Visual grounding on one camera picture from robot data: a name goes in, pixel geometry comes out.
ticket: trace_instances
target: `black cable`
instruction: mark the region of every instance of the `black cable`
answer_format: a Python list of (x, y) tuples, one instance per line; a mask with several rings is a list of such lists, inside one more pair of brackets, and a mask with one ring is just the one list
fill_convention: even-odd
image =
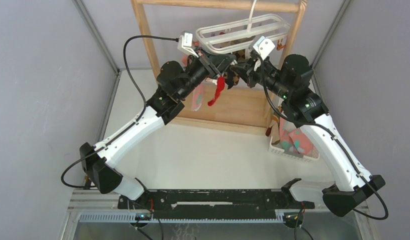
[(127, 50), (127, 45), (129, 44), (129, 42), (131, 40), (134, 39), (139, 39), (139, 38), (147, 38), (147, 39), (160, 39), (160, 40), (167, 40), (167, 41), (175, 41), (178, 42), (179, 39), (178, 38), (170, 38), (170, 37), (161, 37), (161, 36), (151, 36), (151, 35), (137, 35), (137, 36), (132, 36), (129, 39), (127, 39), (127, 41), (125, 41), (124, 43), (124, 47), (122, 48), (122, 57), (124, 58), (124, 65), (125, 65), (125, 69), (127, 70), (128, 76), (131, 79), (131, 82), (133, 82), (134, 86), (136, 87), (137, 91), (139, 92), (141, 99), (143, 100), (143, 109), (141, 110), (139, 116), (136, 118), (136, 121), (133, 122), (132, 124), (130, 124), (128, 127), (126, 127), (124, 130), (122, 130), (120, 133), (118, 133), (114, 138), (112, 138), (111, 140), (108, 141), (108, 143), (106, 144), (106, 146), (109, 146), (110, 144), (112, 144), (116, 139), (118, 139), (119, 137), (121, 137), (124, 133), (126, 133), (131, 127), (133, 127), (138, 121), (139, 119), (142, 118), (143, 114), (145, 113), (146, 110), (146, 98), (145, 95), (143, 95), (142, 90), (140, 89), (140, 87), (138, 86), (138, 84), (136, 83), (135, 79), (132, 76), (132, 73), (130, 72), (129, 69), (129, 64), (127, 63), (127, 56), (126, 56), (126, 50)]
[[(132, 76), (132, 73), (130, 72), (129, 69), (129, 64), (127, 63), (127, 57), (126, 57), (126, 48), (127, 45), (129, 44), (129, 42), (133, 39), (138, 39), (138, 38), (149, 38), (149, 39), (160, 39), (160, 40), (168, 40), (168, 41), (175, 41), (178, 42), (179, 39), (178, 38), (169, 38), (169, 37), (161, 37), (161, 36), (151, 36), (151, 35), (137, 35), (137, 36), (132, 36), (129, 39), (127, 39), (127, 41), (125, 41), (124, 43), (124, 47), (122, 49), (122, 56), (124, 58), (124, 64), (125, 64), (125, 68), (127, 69), (127, 73), (128, 76), (130, 77), (131, 81), (133, 82), (134, 86), (136, 87), (137, 91), (139, 92), (142, 100), (143, 100), (143, 109), (140, 112), (139, 116), (136, 118), (136, 121), (134, 121), (133, 123), (131, 123), (128, 127), (126, 127), (124, 130), (122, 130), (119, 134), (117, 134), (115, 137), (113, 137), (111, 140), (108, 141), (108, 143), (105, 144), (105, 147), (109, 146), (112, 142), (114, 142), (115, 140), (117, 140), (119, 137), (121, 137), (124, 133), (126, 133), (131, 127), (133, 127), (140, 118), (142, 118), (143, 114), (145, 113), (146, 110), (146, 99), (145, 99), (145, 95), (143, 94), (142, 90), (139, 88), (139, 86), (137, 85), (135, 79)], [(76, 164), (78, 164), (79, 162), (85, 160), (88, 157), (91, 157), (94, 154), (97, 154), (98, 152), (100, 152), (101, 150), (103, 150), (105, 147), (101, 147), (98, 150), (94, 151), (92, 154), (89, 154), (83, 158), (78, 159), (77, 161), (73, 162), (69, 167), (67, 167), (62, 175), (60, 176), (60, 181), (67, 187), (70, 188), (75, 188), (75, 189), (83, 189), (86, 186), (76, 186), (76, 185), (71, 185), (68, 184), (65, 180), (64, 180), (64, 176), (65, 174), (72, 168), (74, 167)]]
[(85, 157), (82, 157), (82, 158), (78, 159), (77, 161), (73, 162), (71, 165), (69, 165), (69, 166), (62, 172), (62, 175), (60, 176), (60, 181), (61, 181), (65, 186), (67, 186), (67, 187), (75, 188), (75, 189), (84, 189), (86, 186), (76, 186), (76, 185), (71, 185), (71, 184), (67, 183), (67, 182), (65, 181), (65, 179), (64, 179), (65, 174), (66, 174), (72, 167), (74, 167), (76, 164), (78, 164), (79, 162), (85, 160), (86, 158), (89, 158), (89, 157), (91, 157), (91, 156), (97, 154), (97, 153), (100, 152), (102, 149), (104, 149), (104, 147), (99, 148), (98, 150), (94, 151), (93, 153), (91, 153), (91, 154), (89, 154), (89, 155), (87, 155), (87, 156), (85, 156)]
[(306, 234), (308, 234), (308, 236), (311, 238), (311, 240), (314, 240), (313, 236), (311, 236), (311, 233), (305, 229), (305, 227), (300, 226), (300, 229), (304, 230), (304, 232), (306, 232)]
[(155, 215), (153, 211), (151, 211), (148, 208), (140, 205), (139, 203), (137, 203), (135, 201), (132, 201), (132, 202), (133, 202), (133, 204), (136, 204), (137, 206), (141, 207), (142, 209), (148, 210), (149, 213), (152, 214), (153, 217), (156, 218), (156, 220), (158, 220), (159, 227), (161, 228), (161, 240), (164, 240), (164, 227), (163, 227), (163, 224), (161, 223), (161, 220), (157, 217), (157, 215)]
[(342, 151), (345, 153), (346, 157), (348, 158), (349, 162), (351, 163), (353, 169), (355, 170), (356, 174), (358, 174), (360, 176), (360, 178), (365, 182), (365, 184), (367, 184), (367, 186), (371, 189), (371, 191), (373, 191), (374, 195), (376, 195), (376, 197), (379, 199), (381, 205), (383, 206), (384, 209), (384, 216), (383, 217), (377, 217), (377, 216), (371, 216), (368, 215), (362, 211), (359, 211), (357, 209), (353, 209), (356, 213), (359, 213), (361, 215), (366, 216), (367, 218), (370, 219), (374, 219), (374, 220), (385, 220), (389, 217), (389, 211), (388, 211), (388, 207), (386, 206), (385, 201), (383, 201), (382, 197), (379, 195), (379, 193), (370, 185), (370, 183), (366, 180), (365, 177), (363, 177), (361, 175), (361, 171), (358, 169), (358, 167), (355, 165), (351, 155), (348, 153), (348, 151), (346, 150), (346, 148), (344, 147), (344, 145), (341, 143), (341, 141), (339, 141), (339, 139), (336, 138), (335, 134), (330, 131), (330, 129), (328, 129), (327, 127), (318, 124), (318, 123), (314, 123), (314, 122), (301, 122), (301, 121), (296, 121), (296, 120), (292, 120), (292, 119), (288, 119), (286, 116), (282, 115), (281, 112), (279, 112), (279, 110), (277, 109), (276, 106), (274, 106), (273, 101), (271, 100), (270, 96), (269, 96), (269, 92), (267, 90), (267, 86), (266, 86), (266, 73), (264, 70), (264, 60), (263, 58), (258, 54), (257, 55), (259, 60), (261, 61), (261, 77), (262, 77), (262, 86), (264, 88), (264, 93), (265, 93), (265, 97), (267, 98), (268, 104), (270, 105), (270, 107), (272, 108), (272, 110), (282, 119), (291, 122), (295, 125), (301, 126), (301, 125), (309, 125), (309, 126), (316, 126), (319, 127), (321, 129), (323, 129), (324, 131), (326, 131), (330, 136), (331, 139), (336, 141), (337, 145), (342, 149)]
[(299, 209), (298, 215), (296, 217), (296, 224), (295, 224), (295, 229), (293, 230), (293, 234), (295, 236), (295, 240), (297, 240), (297, 229), (298, 229), (298, 222), (299, 222), (299, 217), (302, 214), (302, 211), (304, 210), (304, 206), (302, 205)]
[(153, 240), (153, 239), (152, 239), (148, 234), (146, 234), (142, 229), (137, 228), (136, 230), (139, 231), (141, 234), (143, 234), (145, 237), (147, 237), (147, 239)]

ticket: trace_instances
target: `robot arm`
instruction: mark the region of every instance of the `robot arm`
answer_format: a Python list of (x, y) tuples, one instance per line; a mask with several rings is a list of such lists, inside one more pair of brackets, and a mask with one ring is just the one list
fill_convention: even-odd
[(162, 66), (156, 78), (158, 88), (147, 100), (144, 114), (138, 121), (141, 113), (94, 146), (86, 142), (80, 147), (82, 158), (91, 155), (82, 161), (83, 170), (102, 194), (116, 192), (136, 200), (144, 192), (140, 182), (122, 176), (115, 167), (138, 142), (174, 119), (184, 108), (182, 101), (205, 78), (221, 76), (236, 59), (232, 54), (211, 54), (200, 47), (193, 50), (192, 37), (191, 33), (184, 32), (178, 49), (193, 55), (193, 60), (185, 69), (177, 61)]
[(273, 48), (269, 39), (256, 37), (251, 44), (251, 59), (230, 68), (249, 87), (260, 84), (283, 99), (281, 107), (285, 116), (311, 140), (334, 178), (334, 183), (296, 178), (282, 190), (288, 190), (296, 201), (324, 204), (343, 217), (374, 193), (371, 188), (377, 191), (385, 181), (380, 175), (371, 175), (357, 160), (337, 131), (322, 99), (308, 88), (313, 70), (304, 56), (288, 55), (280, 70), (266, 59), (260, 64), (261, 71), (257, 70), (257, 63)]
[[(144, 187), (137, 180), (122, 176), (115, 170), (119, 161), (139, 141), (175, 118), (184, 108), (182, 101), (205, 78), (219, 77), (229, 67), (238, 73), (250, 88), (260, 84), (284, 99), (282, 109), (290, 120), (317, 123), (333, 134), (332, 136), (315, 125), (297, 125), (320, 152), (321, 158), (327, 163), (333, 175), (334, 183), (307, 182), (296, 178), (282, 187), (282, 191), (287, 191), (287, 194), (296, 201), (324, 203), (334, 214), (343, 217), (373, 194), (361, 177), (376, 190), (385, 185), (381, 176), (371, 176), (358, 162), (336, 130), (321, 98), (308, 88), (313, 70), (304, 56), (287, 56), (279, 70), (268, 58), (265, 59), (273, 50), (274, 44), (263, 36), (252, 42), (252, 58), (239, 63), (236, 63), (236, 57), (232, 54), (212, 54), (200, 47), (193, 50), (191, 42), (191, 33), (185, 32), (180, 36), (178, 48), (193, 55), (193, 60), (185, 69), (176, 61), (166, 62), (162, 66), (161, 73), (156, 79), (158, 88), (147, 101), (147, 107), (138, 122), (136, 119), (139, 115), (94, 146), (85, 143), (80, 147), (81, 157), (98, 151), (83, 160), (82, 165), (83, 170), (102, 194), (116, 192), (136, 200), (144, 192)], [(257, 55), (265, 60), (257, 60)], [(355, 166), (335, 140), (345, 148)]]

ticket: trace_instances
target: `white table surface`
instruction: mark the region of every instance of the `white table surface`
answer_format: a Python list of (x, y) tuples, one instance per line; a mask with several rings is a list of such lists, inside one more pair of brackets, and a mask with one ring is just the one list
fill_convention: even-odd
[[(152, 70), (131, 72), (149, 99), (156, 90)], [(105, 136), (132, 119), (142, 106), (123, 71)], [(116, 168), (149, 189), (278, 189), (294, 178), (333, 180), (323, 160), (304, 163), (270, 153), (269, 141), (266, 136), (170, 123), (147, 136)]]

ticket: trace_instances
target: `wooden frame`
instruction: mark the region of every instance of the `wooden frame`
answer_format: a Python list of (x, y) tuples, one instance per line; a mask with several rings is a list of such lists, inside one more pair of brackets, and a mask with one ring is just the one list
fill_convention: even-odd
[[(249, 11), (252, 0), (131, 0), (134, 15), (142, 35), (152, 35), (148, 19), (143, 5), (167, 5), (196, 8), (233, 9)], [(293, 24), (285, 42), (285, 47), (279, 61), (279, 66), (290, 54), (295, 38), (307, 7), (307, 0), (299, 0), (298, 3), (273, 2), (259, 0), (255, 5), (255, 11), (272, 13), (295, 14)], [(160, 74), (160, 63), (154, 43), (150, 38), (143, 38), (144, 47), (152, 67), (155, 78)], [(207, 86), (205, 100), (214, 94), (214, 89)], [(263, 135), (271, 122), (271, 108), (264, 94), (255, 89), (233, 88), (224, 90), (217, 102), (209, 107), (205, 101), (198, 111), (190, 111), (190, 98), (186, 99), (184, 110), (173, 121), (175, 124), (218, 129), (232, 132)]]

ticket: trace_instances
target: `red cloth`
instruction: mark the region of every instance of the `red cloth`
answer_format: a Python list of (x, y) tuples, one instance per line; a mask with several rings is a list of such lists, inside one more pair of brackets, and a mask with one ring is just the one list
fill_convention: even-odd
[(224, 87), (226, 86), (226, 82), (224, 80), (223, 76), (220, 76), (217, 79), (217, 88), (215, 89), (215, 95), (214, 98), (208, 102), (208, 106), (212, 106), (216, 103), (217, 99), (219, 98), (221, 92), (224, 90)]

